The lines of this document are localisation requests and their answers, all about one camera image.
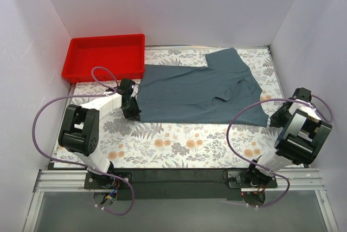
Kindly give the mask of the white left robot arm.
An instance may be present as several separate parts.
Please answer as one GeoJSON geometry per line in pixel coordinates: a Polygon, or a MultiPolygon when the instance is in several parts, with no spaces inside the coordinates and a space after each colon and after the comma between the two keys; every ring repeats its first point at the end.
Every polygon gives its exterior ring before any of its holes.
{"type": "Polygon", "coordinates": [[[118,87],[108,89],[101,97],[82,105],[68,105],[65,110],[58,144],[77,155],[96,174],[113,168],[98,148],[99,121],[115,109],[121,109],[127,120],[140,120],[141,110],[133,96],[135,85],[134,81],[123,79],[118,87]]]}

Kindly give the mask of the blue-grey t-shirt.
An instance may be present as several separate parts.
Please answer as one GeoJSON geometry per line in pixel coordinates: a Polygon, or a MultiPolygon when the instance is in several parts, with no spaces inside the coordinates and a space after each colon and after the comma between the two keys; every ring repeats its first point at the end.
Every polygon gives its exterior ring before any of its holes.
{"type": "Polygon", "coordinates": [[[234,48],[207,66],[147,65],[137,103],[145,123],[227,124],[260,100],[262,89],[234,48]]]}

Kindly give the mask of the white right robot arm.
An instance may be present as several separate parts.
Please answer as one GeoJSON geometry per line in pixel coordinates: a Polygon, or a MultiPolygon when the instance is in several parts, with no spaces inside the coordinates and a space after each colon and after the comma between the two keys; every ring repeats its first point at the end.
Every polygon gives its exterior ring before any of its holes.
{"type": "Polygon", "coordinates": [[[248,172],[258,176],[274,176],[289,165],[310,165],[327,140],[332,125],[320,117],[311,102],[311,91],[297,88],[289,102],[270,117],[271,127],[281,127],[274,150],[250,164],[248,172]]]}

